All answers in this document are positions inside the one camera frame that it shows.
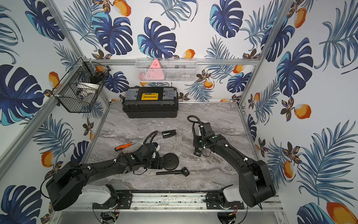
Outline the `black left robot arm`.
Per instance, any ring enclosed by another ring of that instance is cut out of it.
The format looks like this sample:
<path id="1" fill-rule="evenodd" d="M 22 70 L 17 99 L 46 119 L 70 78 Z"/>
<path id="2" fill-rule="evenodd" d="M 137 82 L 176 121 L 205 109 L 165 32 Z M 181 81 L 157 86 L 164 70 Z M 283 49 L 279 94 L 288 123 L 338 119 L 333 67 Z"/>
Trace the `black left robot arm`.
<path id="1" fill-rule="evenodd" d="M 73 205 L 87 184 L 112 175 L 135 172 L 140 168 L 151 169 L 159 159 L 157 144 L 153 139 L 158 131 L 150 133 L 142 145 L 131 153 L 119 153 L 114 159 L 97 163 L 68 162 L 56 171 L 46 183 L 46 189 L 54 211 Z"/>

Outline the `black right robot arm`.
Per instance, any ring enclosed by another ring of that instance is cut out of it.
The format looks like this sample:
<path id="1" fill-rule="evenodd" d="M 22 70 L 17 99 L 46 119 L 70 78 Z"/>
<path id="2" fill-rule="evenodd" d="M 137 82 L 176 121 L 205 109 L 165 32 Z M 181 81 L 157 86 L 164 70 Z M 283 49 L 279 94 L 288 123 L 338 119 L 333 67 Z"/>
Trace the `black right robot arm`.
<path id="1" fill-rule="evenodd" d="M 239 152 L 223 135 L 215 134 L 209 122 L 204 123 L 194 115 L 189 115 L 187 120 L 192 123 L 194 155 L 200 157 L 204 150 L 210 150 L 221 156 L 238 173 L 238 186 L 227 187 L 227 191 L 240 195 L 248 207 L 259 205 L 276 195 L 264 161 L 255 161 Z"/>

